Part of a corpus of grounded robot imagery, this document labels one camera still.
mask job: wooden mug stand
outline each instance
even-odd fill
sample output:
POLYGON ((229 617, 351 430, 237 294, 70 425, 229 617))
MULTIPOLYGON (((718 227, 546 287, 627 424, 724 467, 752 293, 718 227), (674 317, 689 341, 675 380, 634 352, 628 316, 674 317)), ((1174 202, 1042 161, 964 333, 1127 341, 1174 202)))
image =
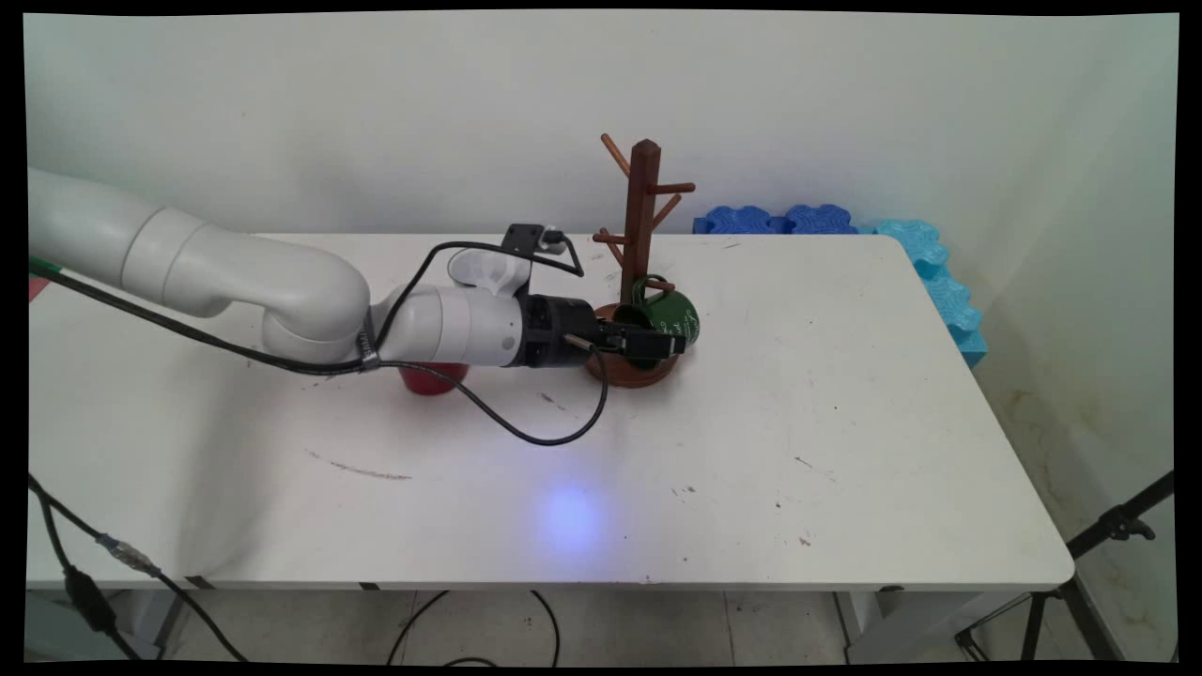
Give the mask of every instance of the wooden mug stand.
MULTIPOLYGON (((618 260, 618 266, 621 267, 621 291, 618 303, 630 303, 633 298, 632 286, 635 281, 647 275, 647 262, 651 253, 651 232, 680 203, 680 194, 692 192, 697 186, 692 183, 659 183, 660 147, 654 141, 644 138, 636 143, 630 150, 629 162, 621 156, 621 150, 618 149, 608 134, 601 135, 601 142, 618 162, 618 168, 626 174, 626 225, 620 236, 612 235, 602 227, 593 236, 593 241, 609 245, 609 251, 618 260), (655 212, 656 195, 672 195, 672 198, 664 204, 659 213, 655 212)), ((673 291, 676 285, 651 279, 647 281, 647 287, 673 291)), ((612 319, 618 303, 597 308, 597 316, 612 319)), ((602 354, 599 355, 599 358, 605 360, 611 385, 647 387, 664 380, 676 367, 678 356, 673 355, 650 369, 638 368, 618 355, 602 354)), ((596 360, 589 360, 585 368, 594 378, 601 378, 601 369, 596 360)))

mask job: blue light spot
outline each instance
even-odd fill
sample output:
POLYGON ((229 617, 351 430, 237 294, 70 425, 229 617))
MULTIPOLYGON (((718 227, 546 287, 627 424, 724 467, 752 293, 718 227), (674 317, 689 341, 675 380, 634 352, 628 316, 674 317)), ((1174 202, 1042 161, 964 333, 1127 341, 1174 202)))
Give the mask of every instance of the blue light spot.
POLYGON ((565 551, 587 550, 596 539, 596 505, 579 490, 560 490, 546 502, 543 523, 552 544, 565 551))

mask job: red cup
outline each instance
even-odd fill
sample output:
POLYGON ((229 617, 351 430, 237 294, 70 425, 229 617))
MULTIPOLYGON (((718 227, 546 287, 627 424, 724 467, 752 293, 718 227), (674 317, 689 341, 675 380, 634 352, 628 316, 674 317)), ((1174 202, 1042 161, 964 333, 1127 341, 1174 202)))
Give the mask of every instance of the red cup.
MULTIPOLYGON (((465 363, 418 363, 427 368, 432 368, 442 375, 447 375, 457 383, 462 383, 464 376, 468 375, 468 364, 465 363)), ((400 372, 400 379, 405 381, 405 387, 409 387, 409 391, 415 395, 445 395, 451 390, 454 390, 454 385, 451 383, 447 383, 436 375, 417 370, 416 368, 398 368, 397 370, 400 372)))

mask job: black tripod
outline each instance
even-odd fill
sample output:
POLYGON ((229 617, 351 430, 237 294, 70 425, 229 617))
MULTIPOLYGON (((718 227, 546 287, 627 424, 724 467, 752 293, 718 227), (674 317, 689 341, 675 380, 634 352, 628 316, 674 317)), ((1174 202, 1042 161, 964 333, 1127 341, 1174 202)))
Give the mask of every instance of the black tripod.
MULTIPOLYGON (((1147 540, 1154 540, 1156 534, 1152 532, 1152 528, 1147 523, 1139 521, 1139 517, 1172 494, 1173 473, 1170 472, 1143 491, 1139 491, 1136 497, 1107 510, 1093 526, 1072 540, 1069 540, 1069 553, 1076 561, 1106 540, 1127 540, 1131 535, 1142 535, 1147 540)), ((1043 623, 1043 606, 1049 598, 1063 599, 1069 605, 1069 612, 1072 613, 1073 622, 1081 629, 1081 634, 1085 639, 1085 644, 1089 646, 1089 652, 1094 656, 1094 659, 1119 659, 1119 651, 1097 617, 1097 611, 1081 586, 1077 575, 1073 575, 1072 580, 1051 592, 1031 593, 1031 611, 1027 616, 1027 633, 1023 636, 1022 659, 1035 659, 1035 648, 1040 641, 1040 625, 1043 623)), ((988 660, 988 656, 984 654, 984 651, 981 650, 981 646, 972 638, 972 629, 1006 612, 1022 603, 1022 600, 1018 599, 1007 604, 996 612, 989 613, 959 634, 956 634, 956 644, 964 648, 972 659, 977 662, 988 660)))

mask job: white robotic arm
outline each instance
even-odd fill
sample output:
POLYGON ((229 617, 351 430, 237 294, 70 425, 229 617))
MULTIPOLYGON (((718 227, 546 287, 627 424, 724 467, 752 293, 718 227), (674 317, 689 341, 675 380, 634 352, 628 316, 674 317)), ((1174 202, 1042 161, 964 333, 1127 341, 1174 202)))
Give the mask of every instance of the white robotic arm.
POLYGON ((260 306, 263 346, 280 357, 351 362, 371 327, 383 336, 375 345, 383 361, 545 367, 583 363, 591 354, 584 345, 631 358, 684 351, 683 337, 649 324, 597 320, 584 301, 529 295, 531 259, 584 274, 575 250, 575 267, 534 256, 570 248, 560 232, 512 225, 501 247, 440 247, 448 245, 476 247, 451 257, 456 286, 415 286, 389 318, 404 289, 369 307, 363 275, 334 254, 29 168, 30 255, 192 316, 214 316, 233 301, 260 306))
MULTIPOLYGON (((29 253, 192 316, 214 316, 232 301, 261 306, 263 345, 282 357, 358 356, 368 284, 327 251, 231 232, 106 185, 29 168, 29 253)), ((522 318, 512 296, 530 262, 463 251, 452 269, 472 286, 415 287, 379 346, 381 358, 513 361, 522 318)), ((400 292, 371 308, 376 327, 400 292)))

